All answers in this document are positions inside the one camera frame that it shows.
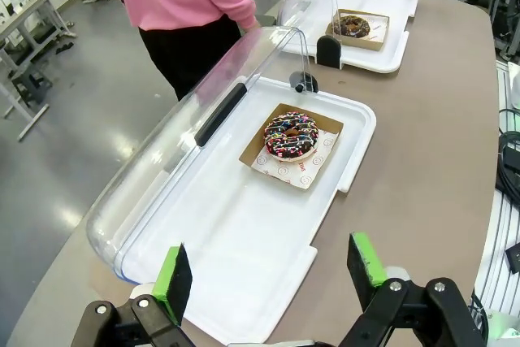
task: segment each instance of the donut hole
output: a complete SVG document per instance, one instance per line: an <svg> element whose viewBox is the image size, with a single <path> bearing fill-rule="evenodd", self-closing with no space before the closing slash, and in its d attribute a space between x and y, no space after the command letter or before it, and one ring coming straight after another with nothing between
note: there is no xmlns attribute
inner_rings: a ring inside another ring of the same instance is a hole
<svg viewBox="0 0 520 347"><path fill-rule="evenodd" d="M298 129L287 129L284 132L284 135L288 136L288 137L298 136L299 134L300 134L300 131Z"/></svg>

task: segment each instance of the equipment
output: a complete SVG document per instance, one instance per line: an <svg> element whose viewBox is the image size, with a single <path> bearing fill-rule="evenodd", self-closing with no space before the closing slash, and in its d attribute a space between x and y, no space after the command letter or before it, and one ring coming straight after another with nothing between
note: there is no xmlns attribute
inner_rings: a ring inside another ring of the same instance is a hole
<svg viewBox="0 0 520 347"><path fill-rule="evenodd" d="M163 294L162 297L167 298L169 308L173 309L173 318L155 297L157 285L153 296L140 295L128 300L120 308L114 308L108 301L95 301L85 309L72 347L134 346L146 343L156 347L194 347L180 329L180 313L184 313L191 286L188 258L183 246L178 250L174 264L171 262L171 254L159 279L160 284L164 285L165 275L171 275L168 290L175 290L175 294ZM340 347L386 345L395 328L413 329L425 347L485 346L452 280L432 280L425 288L418 287L410 280L397 278L386 279L382 283L382 266L368 238L360 233L350 235L347 266L363 314L340 342ZM279 345L327 346L312 340Z"/></svg>

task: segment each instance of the person's hand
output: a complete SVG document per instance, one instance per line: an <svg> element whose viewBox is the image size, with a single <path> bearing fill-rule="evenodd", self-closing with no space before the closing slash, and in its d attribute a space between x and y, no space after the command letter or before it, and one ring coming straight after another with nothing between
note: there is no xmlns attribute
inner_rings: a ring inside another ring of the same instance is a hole
<svg viewBox="0 0 520 347"><path fill-rule="evenodd" d="M260 23L257 20L255 20L254 25L250 28L245 28L244 31L246 33L249 33L249 32L252 32L253 30L256 30L257 28L262 28L262 26L260 26Z"/></svg>

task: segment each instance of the gray floor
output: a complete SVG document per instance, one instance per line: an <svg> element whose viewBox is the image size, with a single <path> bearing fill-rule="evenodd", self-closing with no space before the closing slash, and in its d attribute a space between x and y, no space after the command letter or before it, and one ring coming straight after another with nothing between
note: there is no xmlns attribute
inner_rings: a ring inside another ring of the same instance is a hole
<svg viewBox="0 0 520 347"><path fill-rule="evenodd" d="M63 16L78 38L45 67L49 111L21 143L20 116L0 119L0 345L95 198L176 103L118 1Z"/></svg>

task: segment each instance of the person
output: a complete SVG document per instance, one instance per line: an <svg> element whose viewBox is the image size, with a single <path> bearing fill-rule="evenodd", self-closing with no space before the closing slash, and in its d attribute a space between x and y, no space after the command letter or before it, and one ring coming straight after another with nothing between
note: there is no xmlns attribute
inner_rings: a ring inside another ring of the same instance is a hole
<svg viewBox="0 0 520 347"><path fill-rule="evenodd" d="M157 69L182 99L246 32L254 0L122 0Z"/></svg>

